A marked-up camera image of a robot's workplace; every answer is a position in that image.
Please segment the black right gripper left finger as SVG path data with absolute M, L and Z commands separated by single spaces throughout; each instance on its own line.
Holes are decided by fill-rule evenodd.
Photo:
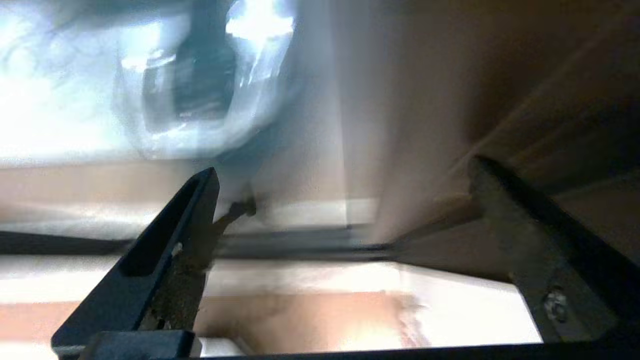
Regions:
M 51 337 L 55 352 L 80 352 L 102 332 L 136 331 L 162 285 L 176 244 L 205 199 L 214 212 L 220 183 L 213 167 L 195 173 L 137 237 Z

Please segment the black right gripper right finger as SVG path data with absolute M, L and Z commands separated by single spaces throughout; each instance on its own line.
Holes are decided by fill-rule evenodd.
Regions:
M 469 175 L 542 340 L 637 345 L 639 267 L 500 162 Z

